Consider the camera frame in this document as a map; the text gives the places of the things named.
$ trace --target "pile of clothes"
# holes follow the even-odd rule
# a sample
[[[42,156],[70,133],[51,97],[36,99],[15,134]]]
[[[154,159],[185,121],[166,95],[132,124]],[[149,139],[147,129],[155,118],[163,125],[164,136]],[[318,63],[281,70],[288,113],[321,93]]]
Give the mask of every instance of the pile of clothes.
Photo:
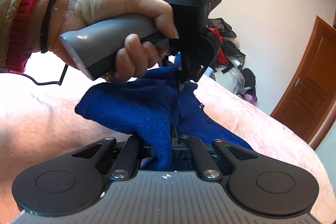
[[[208,28],[221,40],[221,49],[205,74],[216,80],[220,68],[226,82],[225,88],[255,105],[257,103],[256,81],[253,72],[244,68],[246,55],[239,50],[239,41],[232,27],[222,18],[208,19]]]

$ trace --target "wooden door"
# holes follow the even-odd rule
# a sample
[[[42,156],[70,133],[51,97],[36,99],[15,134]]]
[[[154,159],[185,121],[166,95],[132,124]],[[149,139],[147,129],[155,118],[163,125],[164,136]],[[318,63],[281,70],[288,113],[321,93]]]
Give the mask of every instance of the wooden door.
[[[336,94],[336,30],[316,18],[293,79],[271,113],[307,143],[322,125]]]

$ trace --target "black bracelet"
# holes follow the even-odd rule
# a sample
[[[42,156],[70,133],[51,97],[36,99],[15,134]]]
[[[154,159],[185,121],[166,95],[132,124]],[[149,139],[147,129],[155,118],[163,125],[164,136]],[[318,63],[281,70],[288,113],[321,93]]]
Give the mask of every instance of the black bracelet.
[[[41,53],[45,53],[48,51],[47,42],[48,42],[48,33],[49,33],[49,24],[51,18],[51,12],[53,6],[55,5],[57,0],[50,0],[48,3],[47,10],[45,12],[42,26],[41,26],[41,36],[40,36],[40,45],[41,45]]]

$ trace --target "wrist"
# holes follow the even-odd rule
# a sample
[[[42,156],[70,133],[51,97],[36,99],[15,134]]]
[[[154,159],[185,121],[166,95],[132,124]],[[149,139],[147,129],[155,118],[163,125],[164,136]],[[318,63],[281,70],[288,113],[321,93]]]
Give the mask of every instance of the wrist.
[[[30,16],[28,36],[25,45],[25,55],[41,51],[40,37],[44,15],[49,0],[37,0]]]
[[[63,31],[63,25],[66,21],[69,0],[57,0],[51,11],[49,23],[49,33],[47,41],[48,51],[54,52],[54,45],[59,40],[59,35]]]

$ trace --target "plastic bag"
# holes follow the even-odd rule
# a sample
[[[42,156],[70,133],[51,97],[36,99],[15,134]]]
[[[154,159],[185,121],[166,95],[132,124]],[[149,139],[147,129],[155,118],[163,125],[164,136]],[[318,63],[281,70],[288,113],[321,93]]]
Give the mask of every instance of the plastic bag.
[[[205,70],[204,74],[205,74],[206,76],[209,76],[210,78],[212,78],[213,80],[216,81],[215,72],[213,71],[212,68],[207,67],[207,69]]]
[[[217,82],[233,94],[243,94],[245,79],[239,69],[233,67],[223,74],[223,77],[216,78]]]

